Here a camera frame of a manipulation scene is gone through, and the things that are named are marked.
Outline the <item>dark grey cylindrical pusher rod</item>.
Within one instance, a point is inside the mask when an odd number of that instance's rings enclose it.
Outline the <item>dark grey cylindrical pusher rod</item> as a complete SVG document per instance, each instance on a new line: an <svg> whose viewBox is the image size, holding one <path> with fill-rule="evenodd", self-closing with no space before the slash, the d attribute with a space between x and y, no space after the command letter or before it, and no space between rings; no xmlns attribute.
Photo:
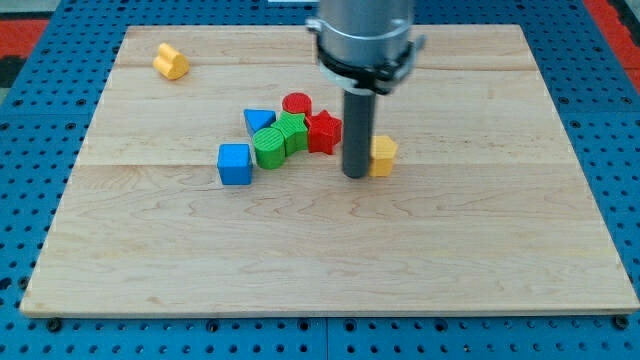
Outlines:
<svg viewBox="0 0 640 360"><path fill-rule="evenodd" d="M375 94L344 92L342 171L347 177L362 178L369 171L375 102Z"/></svg>

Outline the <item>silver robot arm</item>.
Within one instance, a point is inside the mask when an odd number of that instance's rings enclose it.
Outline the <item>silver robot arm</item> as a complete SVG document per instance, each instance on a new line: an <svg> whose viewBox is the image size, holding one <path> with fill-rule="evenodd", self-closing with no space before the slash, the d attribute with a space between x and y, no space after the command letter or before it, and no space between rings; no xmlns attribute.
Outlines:
<svg viewBox="0 0 640 360"><path fill-rule="evenodd" d="M343 90L342 171L367 175L376 98L412 72L426 37L411 36L411 0L322 0L305 26L321 73Z"/></svg>

